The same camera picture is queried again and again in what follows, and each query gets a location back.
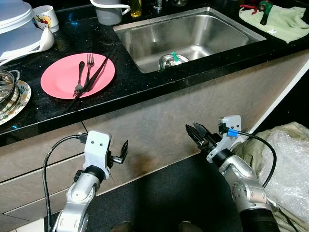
white plate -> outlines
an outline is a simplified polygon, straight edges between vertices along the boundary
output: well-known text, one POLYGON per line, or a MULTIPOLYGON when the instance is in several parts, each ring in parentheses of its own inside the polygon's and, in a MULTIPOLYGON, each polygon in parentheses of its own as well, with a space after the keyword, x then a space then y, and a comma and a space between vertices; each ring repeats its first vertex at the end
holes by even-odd
POLYGON ((0 2, 0 34, 14 30, 33 18, 30 4, 21 0, 0 2))
POLYGON ((30 20, 20 28, 0 34, 0 60, 37 49, 42 33, 30 20))
POLYGON ((20 90, 20 97, 18 99, 18 102, 16 103, 17 106, 14 109, 12 109, 8 114, 6 114, 3 118, 0 119, 0 125, 11 120, 20 111, 22 111, 22 109, 25 108, 31 97, 31 88, 26 82, 18 80, 16 84, 20 90))

fork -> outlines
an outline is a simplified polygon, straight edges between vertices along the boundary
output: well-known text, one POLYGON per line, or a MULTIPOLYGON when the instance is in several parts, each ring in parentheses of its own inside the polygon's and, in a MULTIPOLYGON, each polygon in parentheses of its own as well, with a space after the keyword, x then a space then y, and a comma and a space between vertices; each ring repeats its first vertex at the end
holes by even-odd
POLYGON ((90 76, 90 69, 91 67, 93 67, 95 65, 95 60, 93 59, 93 54, 87 54, 87 67, 88 67, 88 73, 87 73, 87 77, 86 77, 86 81, 84 86, 89 82, 89 76, 90 76))
POLYGON ((77 86, 75 86, 73 97, 76 96, 83 89, 83 86, 81 85, 81 80, 82 80, 82 73, 83 73, 84 67, 85 67, 85 62, 81 61, 79 63, 78 84, 77 84, 77 86))

stacked white plates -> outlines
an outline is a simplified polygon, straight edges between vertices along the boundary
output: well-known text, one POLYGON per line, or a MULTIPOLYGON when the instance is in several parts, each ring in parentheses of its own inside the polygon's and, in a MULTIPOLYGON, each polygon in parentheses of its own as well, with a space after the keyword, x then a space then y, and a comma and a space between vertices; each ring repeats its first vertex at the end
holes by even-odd
POLYGON ((35 50, 43 31, 35 27, 32 7, 22 0, 0 1, 0 60, 35 50))

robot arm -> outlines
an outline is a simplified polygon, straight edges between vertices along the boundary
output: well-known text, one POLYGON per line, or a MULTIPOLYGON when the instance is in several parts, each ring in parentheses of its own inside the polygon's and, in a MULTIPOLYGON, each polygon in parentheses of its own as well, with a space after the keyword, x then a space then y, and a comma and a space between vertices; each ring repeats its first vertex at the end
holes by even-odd
POLYGON ((85 163, 74 178, 74 183, 67 193, 67 203, 59 213, 53 232, 84 232, 88 223, 88 209, 103 180, 110 176, 113 163, 123 163, 127 155, 128 141, 121 149, 119 157, 111 156, 109 146, 111 135, 90 131, 82 134, 85 163))
MULTIPOLYGON (((228 116, 219 122, 222 128, 241 130, 240 116, 228 116)), ((195 141, 208 162, 214 162, 230 186, 232 198, 240 215, 244 232, 279 232, 277 223, 267 204, 264 188, 252 168, 229 149, 236 137, 228 132, 211 134, 204 126, 195 123, 186 125, 189 136, 195 141)))

black granite countertop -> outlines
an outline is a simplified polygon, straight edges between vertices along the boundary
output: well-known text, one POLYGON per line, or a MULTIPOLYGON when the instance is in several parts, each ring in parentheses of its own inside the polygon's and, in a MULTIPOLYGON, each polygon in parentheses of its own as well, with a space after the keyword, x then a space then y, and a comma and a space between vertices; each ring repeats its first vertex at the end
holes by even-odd
MULTIPOLYGON (((54 33, 54 46, 48 51, 26 56, 2 67, 5 70, 20 70, 20 79, 30 85, 32 95, 21 113, 0 126, 0 146, 308 49, 309 35, 287 44, 243 22, 238 17, 237 1, 204 2, 189 1, 186 8, 177 9, 167 6, 160 14, 153 13, 150 5, 145 4, 145 16, 138 20, 210 6, 267 40, 193 60, 181 66, 141 73, 112 27, 98 22, 92 6, 58 11, 60 30, 54 33), (78 53, 107 55, 113 46, 117 49, 112 58, 116 73, 103 91, 81 99, 67 112, 70 101, 51 97, 42 90, 41 75, 55 61, 78 53)), ((308 12, 304 17, 306 22, 307 19, 308 12)), ((135 20, 127 14, 122 23, 132 21, 135 20)))

